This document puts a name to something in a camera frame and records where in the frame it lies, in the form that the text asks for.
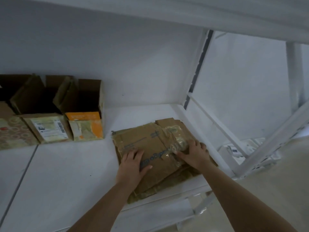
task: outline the barcode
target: barcode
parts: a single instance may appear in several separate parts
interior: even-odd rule
[[[62,133],[65,133],[64,128],[63,128],[61,122],[58,122],[57,124],[58,124],[58,126],[59,126],[61,132],[62,132]]]

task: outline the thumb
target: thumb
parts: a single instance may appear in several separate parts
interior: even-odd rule
[[[141,178],[143,178],[150,169],[152,169],[152,165],[147,165],[144,167],[140,172]]]
[[[180,159],[183,159],[184,161],[186,161],[187,155],[185,155],[184,153],[178,151],[178,152],[175,152],[175,154],[176,154]]]

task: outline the open cardboard box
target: open cardboard box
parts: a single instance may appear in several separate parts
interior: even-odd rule
[[[34,77],[34,75],[0,75],[0,150],[38,144],[38,140],[26,123],[15,115],[19,114],[19,109],[16,109],[14,104],[22,87],[29,84]]]
[[[101,80],[65,78],[53,103],[67,116],[74,141],[103,139],[104,93]]]
[[[46,76],[46,87],[35,76],[20,90],[12,101],[19,117],[27,123],[41,144],[72,141],[73,136],[65,117],[53,104],[60,85],[66,76]]]
[[[128,203],[144,199],[200,174],[173,154],[174,150],[188,153],[186,140],[196,140],[180,120],[168,118],[116,131],[113,132],[112,139],[119,164],[125,153],[139,148],[145,150],[141,168],[148,164],[153,166],[130,195]]]

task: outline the person's right hand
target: person's right hand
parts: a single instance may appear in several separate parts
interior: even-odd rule
[[[211,164],[209,152],[204,143],[199,141],[189,140],[189,154],[185,155],[182,152],[176,152],[175,154],[183,159],[187,164],[191,165],[195,169],[201,171],[207,164]]]

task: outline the forearm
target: forearm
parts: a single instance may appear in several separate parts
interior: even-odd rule
[[[236,232],[296,231],[279,214],[210,162],[201,172]]]
[[[114,185],[68,232],[109,232],[130,193],[125,186]]]

